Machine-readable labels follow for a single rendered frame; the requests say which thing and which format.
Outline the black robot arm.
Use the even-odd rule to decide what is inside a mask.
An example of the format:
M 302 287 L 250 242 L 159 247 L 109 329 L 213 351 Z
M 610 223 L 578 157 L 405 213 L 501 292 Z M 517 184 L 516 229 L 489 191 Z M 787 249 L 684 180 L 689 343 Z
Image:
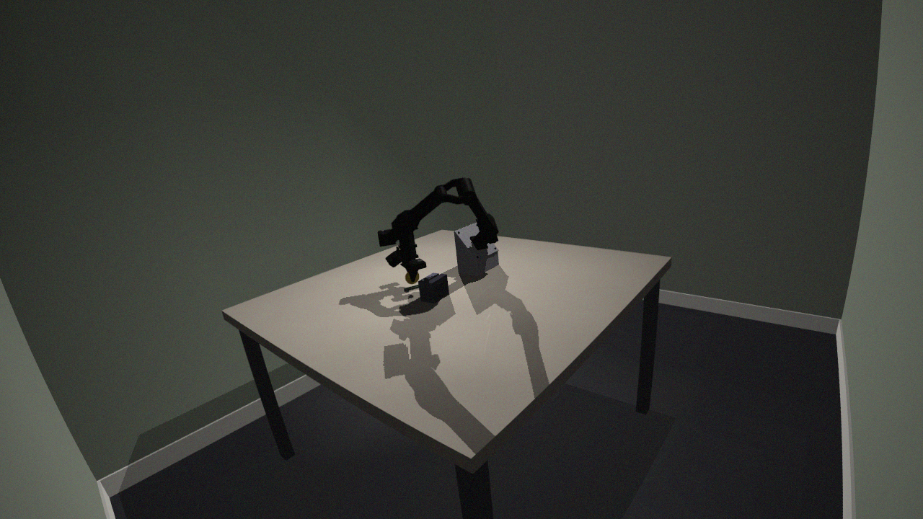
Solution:
M 447 191 L 452 187 L 457 188 L 459 196 L 447 194 Z M 424 198 L 421 203 L 413 206 L 411 210 L 402 211 L 392 221 L 392 229 L 378 231 L 380 247 L 397 245 L 397 240 L 401 245 L 413 243 L 413 231 L 418 229 L 419 221 L 441 203 L 463 203 L 469 205 L 470 209 L 474 211 L 480 232 L 476 236 L 471 236 L 470 239 L 477 250 L 488 249 L 488 243 L 491 245 L 498 241 L 497 223 L 494 217 L 482 207 L 479 198 L 476 197 L 471 179 L 459 178 L 452 179 L 443 186 L 436 186 L 435 190 Z M 386 257 L 386 260 L 392 268 L 395 268 L 397 264 L 405 261 L 405 257 L 405 251 L 396 247 L 396 251 Z

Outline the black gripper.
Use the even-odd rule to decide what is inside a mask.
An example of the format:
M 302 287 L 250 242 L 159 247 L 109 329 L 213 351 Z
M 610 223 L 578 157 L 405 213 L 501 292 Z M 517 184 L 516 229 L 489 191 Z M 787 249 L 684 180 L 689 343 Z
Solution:
M 415 259 L 418 257 L 418 254 L 416 254 L 416 247 L 418 246 L 415 244 L 415 241 L 411 244 L 398 245 L 398 249 L 405 251 L 405 261 L 402 261 L 401 266 L 405 267 L 406 271 L 409 272 L 411 282 L 415 282 L 419 269 L 426 268 L 426 262 L 424 262 L 424 260 Z

